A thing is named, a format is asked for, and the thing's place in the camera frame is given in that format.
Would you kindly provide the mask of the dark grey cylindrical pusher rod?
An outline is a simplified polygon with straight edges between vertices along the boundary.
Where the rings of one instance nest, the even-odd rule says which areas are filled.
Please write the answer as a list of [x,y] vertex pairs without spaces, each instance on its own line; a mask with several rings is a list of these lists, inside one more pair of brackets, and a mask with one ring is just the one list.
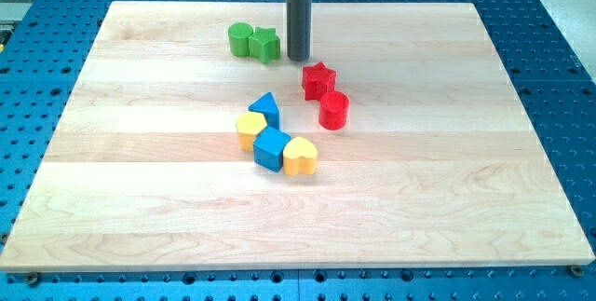
[[286,0],[287,55],[295,62],[310,57],[312,0]]

